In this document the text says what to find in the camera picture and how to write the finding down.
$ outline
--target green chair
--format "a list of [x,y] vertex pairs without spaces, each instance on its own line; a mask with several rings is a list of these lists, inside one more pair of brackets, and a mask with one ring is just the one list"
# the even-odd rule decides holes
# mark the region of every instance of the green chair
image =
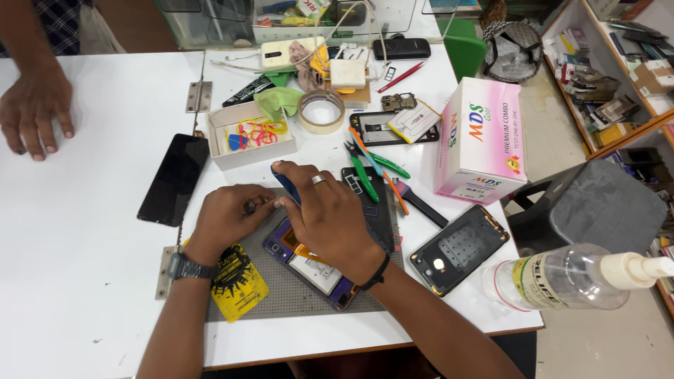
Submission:
[[[449,20],[438,20],[441,33],[445,32]],[[444,39],[445,49],[450,56],[456,81],[468,76],[474,78],[477,70],[485,60],[487,43],[477,39],[472,20],[454,19]]]

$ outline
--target hand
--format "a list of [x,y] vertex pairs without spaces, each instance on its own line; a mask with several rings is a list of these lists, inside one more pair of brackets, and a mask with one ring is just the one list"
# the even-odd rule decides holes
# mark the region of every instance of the hand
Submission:
[[[220,187],[211,192],[204,199],[185,255],[192,262],[215,266],[226,248],[254,232],[274,213],[275,199],[274,192],[257,184]],[[255,212],[246,215],[250,200],[255,203]]]
[[[273,167],[290,179],[302,199],[302,208],[287,197],[276,201],[286,208],[297,240],[352,282],[370,280],[386,253],[367,233],[358,195],[329,171],[311,165],[279,161]],[[314,185],[311,178],[316,175],[326,180]]]
[[0,98],[0,125],[9,148],[19,155],[28,149],[35,161],[43,161],[47,157],[40,139],[47,152],[58,151],[51,120],[56,116],[61,122],[63,135],[73,137],[69,113],[72,92],[72,86],[56,62],[49,67],[22,73]]

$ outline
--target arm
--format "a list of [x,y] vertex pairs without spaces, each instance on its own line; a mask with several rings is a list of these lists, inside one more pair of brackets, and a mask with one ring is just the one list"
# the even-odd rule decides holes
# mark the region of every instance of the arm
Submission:
[[[385,253],[367,234],[358,196],[329,171],[314,166],[276,162],[274,170],[295,184],[302,199],[302,208],[290,198],[277,200],[286,208],[297,239],[354,283],[369,281]],[[326,180],[313,185],[316,175]],[[491,339],[401,268],[391,263],[383,277],[384,283],[369,292],[445,377],[523,378]]]
[[[274,192],[255,184],[219,188],[206,196],[197,227],[183,252],[187,259],[215,266],[222,252],[254,232],[274,211]],[[244,205],[255,203],[247,216]],[[173,281],[138,369],[138,379],[199,378],[204,368],[204,322],[210,279]]]
[[19,80],[0,98],[0,125],[9,148],[26,149],[36,161],[58,150],[51,124],[58,117],[66,138],[73,136],[70,119],[72,86],[47,42],[31,0],[0,0],[0,42],[21,72]]

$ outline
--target pink box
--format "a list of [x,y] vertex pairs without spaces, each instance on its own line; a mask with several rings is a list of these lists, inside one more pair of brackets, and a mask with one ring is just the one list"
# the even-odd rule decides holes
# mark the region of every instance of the pink box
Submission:
[[489,205],[526,184],[520,86],[475,78],[442,112],[435,194]]

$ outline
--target silver ring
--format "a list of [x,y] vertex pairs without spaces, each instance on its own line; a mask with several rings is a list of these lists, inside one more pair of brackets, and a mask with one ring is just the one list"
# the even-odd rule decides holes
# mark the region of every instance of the silver ring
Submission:
[[317,185],[318,183],[325,181],[326,178],[323,177],[323,175],[316,175],[315,177],[311,178],[311,181],[313,182],[314,185]]

